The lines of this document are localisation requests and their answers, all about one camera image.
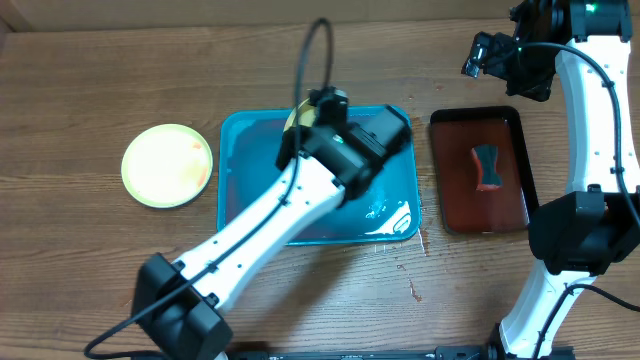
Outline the yellow-green plate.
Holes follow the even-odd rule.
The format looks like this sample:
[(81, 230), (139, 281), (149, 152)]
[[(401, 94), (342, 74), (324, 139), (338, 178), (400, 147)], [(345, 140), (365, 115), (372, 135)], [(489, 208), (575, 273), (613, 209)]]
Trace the yellow-green plate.
[(161, 124), (143, 131), (128, 145), (121, 178), (139, 203), (170, 209), (199, 197), (213, 167), (212, 150), (202, 135), (185, 125)]
[(294, 125), (295, 118), (298, 118), (298, 124), (301, 127), (313, 126), (316, 120), (316, 107), (310, 104), (309, 98), (301, 102), (297, 109), (290, 113), (283, 128), (284, 133)]

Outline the dark sponge with red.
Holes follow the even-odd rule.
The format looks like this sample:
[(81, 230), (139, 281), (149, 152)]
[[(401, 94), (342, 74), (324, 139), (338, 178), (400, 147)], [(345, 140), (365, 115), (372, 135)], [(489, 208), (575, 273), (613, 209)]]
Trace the dark sponge with red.
[(471, 156), (477, 170), (477, 191), (494, 191), (502, 187), (501, 176), (496, 170), (498, 147), (490, 144), (475, 146)]

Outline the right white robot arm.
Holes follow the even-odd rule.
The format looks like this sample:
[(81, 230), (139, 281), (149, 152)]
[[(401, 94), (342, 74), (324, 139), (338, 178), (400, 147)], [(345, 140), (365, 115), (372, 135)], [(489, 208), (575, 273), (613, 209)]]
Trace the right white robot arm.
[(577, 298), (639, 243), (639, 163), (628, 100), (633, 35), (625, 1), (525, 0), (512, 35), (479, 33), (463, 66), (539, 102), (559, 80), (566, 103), (565, 194), (530, 218), (535, 261), (512, 310), (493, 331), (488, 359), (570, 359), (554, 337)]

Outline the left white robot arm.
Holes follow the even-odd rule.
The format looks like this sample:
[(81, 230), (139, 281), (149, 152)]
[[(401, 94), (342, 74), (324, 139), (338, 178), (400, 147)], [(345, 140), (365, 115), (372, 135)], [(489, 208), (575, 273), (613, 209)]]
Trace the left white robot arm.
[(174, 261), (156, 254), (139, 269), (131, 315), (89, 342), (83, 353), (132, 324), (156, 344), (112, 359), (225, 358), (233, 331), (224, 316), (256, 273), (290, 240), (327, 213), (361, 197), (389, 159), (411, 142), (411, 127), (386, 106), (369, 122), (348, 119), (347, 96), (331, 86), (334, 33), (309, 27), (296, 67), (293, 108), (276, 164), (280, 177), (210, 239)]

